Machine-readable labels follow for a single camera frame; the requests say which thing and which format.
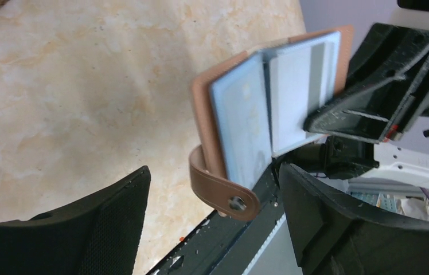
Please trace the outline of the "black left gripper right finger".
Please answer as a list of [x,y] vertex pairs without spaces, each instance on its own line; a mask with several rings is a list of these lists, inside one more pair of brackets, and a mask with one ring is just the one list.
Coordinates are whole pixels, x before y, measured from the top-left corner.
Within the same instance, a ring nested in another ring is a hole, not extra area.
[[278,176],[304,274],[429,274],[429,222],[365,203],[301,168]]

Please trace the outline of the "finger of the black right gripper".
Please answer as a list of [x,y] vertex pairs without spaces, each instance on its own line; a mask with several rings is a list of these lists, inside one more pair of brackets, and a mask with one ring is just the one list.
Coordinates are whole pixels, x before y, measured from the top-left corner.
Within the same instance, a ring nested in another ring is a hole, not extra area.
[[345,89],[303,127],[378,143],[428,113],[429,30],[375,23],[350,60]]

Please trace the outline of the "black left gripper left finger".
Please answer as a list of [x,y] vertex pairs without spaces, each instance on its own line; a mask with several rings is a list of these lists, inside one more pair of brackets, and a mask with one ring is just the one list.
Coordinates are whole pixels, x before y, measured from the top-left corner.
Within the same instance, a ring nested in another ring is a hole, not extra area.
[[151,174],[118,182],[27,221],[0,223],[0,274],[131,274]]

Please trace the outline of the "grey credit card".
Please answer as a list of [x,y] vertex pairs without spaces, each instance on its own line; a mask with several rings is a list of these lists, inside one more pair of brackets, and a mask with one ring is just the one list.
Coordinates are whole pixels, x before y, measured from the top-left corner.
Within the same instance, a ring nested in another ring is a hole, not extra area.
[[266,53],[274,157],[322,137],[303,125],[333,95],[340,41],[340,32],[330,32]]

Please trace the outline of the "brown leather card holder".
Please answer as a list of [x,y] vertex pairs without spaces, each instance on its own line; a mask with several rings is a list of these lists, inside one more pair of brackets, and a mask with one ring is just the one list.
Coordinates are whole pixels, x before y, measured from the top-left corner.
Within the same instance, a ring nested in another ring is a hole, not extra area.
[[345,87],[354,37],[350,25],[264,42],[193,80],[192,106],[201,143],[189,155],[189,169],[191,188],[200,200],[239,221],[258,215],[261,201],[254,188],[276,158],[266,53],[330,32],[341,34],[332,99]]

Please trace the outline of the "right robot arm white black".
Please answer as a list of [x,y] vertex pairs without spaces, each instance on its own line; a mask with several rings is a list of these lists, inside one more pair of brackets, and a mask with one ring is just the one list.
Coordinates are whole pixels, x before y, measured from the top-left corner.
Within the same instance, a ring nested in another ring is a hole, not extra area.
[[[331,179],[377,178],[429,190],[429,155],[394,146],[429,117],[429,1],[398,1],[375,23],[349,62],[345,88],[305,121],[324,143],[286,160]],[[429,129],[424,136],[429,138]]]

